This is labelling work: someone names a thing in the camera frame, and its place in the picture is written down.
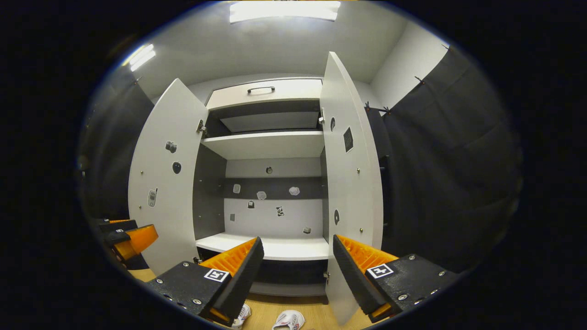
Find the white shelf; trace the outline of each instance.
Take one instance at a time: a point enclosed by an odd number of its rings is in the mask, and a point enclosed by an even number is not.
[[[226,160],[320,157],[321,131],[274,132],[210,137],[202,144]]]
[[[237,245],[253,239],[253,236],[220,233],[195,242],[197,247],[216,252],[230,250]],[[319,238],[264,238],[265,260],[305,261],[328,259],[328,242]]]

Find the cabinet door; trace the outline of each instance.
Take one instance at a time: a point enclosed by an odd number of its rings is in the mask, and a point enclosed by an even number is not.
[[[339,325],[359,308],[332,253],[339,234],[381,248],[383,197],[375,141],[365,108],[335,53],[328,54],[320,106],[328,173],[330,278],[326,295]]]
[[[208,109],[176,79],[157,101],[134,148],[129,213],[139,227],[154,224],[159,234],[143,251],[156,275],[196,256],[192,193],[202,138],[196,130],[207,117]],[[168,142],[173,145],[166,148]]]

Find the door hinge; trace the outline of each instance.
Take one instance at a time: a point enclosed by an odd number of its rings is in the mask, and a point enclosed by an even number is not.
[[[195,129],[196,133],[202,132],[202,133],[206,133],[206,127],[204,126],[204,121],[202,119],[200,119],[200,122],[198,124],[198,128]]]
[[[324,119],[324,108],[321,107],[320,108],[320,117],[318,118],[318,123],[320,125],[324,125],[324,121],[325,121],[325,119]]]
[[[324,278],[326,278],[326,285],[328,285],[328,281],[330,280],[330,273],[325,271],[323,276],[324,276]]]

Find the shoe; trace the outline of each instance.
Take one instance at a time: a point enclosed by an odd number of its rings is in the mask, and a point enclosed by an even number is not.
[[[249,316],[251,316],[251,307],[249,307],[247,304],[244,304],[241,308],[241,312],[238,314],[238,318],[234,319],[234,322],[232,322],[232,326],[230,328],[241,330],[242,324]]]
[[[271,330],[287,328],[289,330],[299,330],[305,322],[306,319],[303,318],[302,313],[289,309],[279,314]]]

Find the cabinet handle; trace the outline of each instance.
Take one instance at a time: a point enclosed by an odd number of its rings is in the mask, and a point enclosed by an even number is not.
[[[267,86],[267,87],[255,87],[255,88],[250,88],[250,89],[248,89],[248,90],[247,90],[247,94],[251,94],[251,91],[252,91],[253,89],[260,89],[260,88],[271,88],[271,92],[274,92],[274,91],[275,91],[275,87],[273,87],[273,86]]]

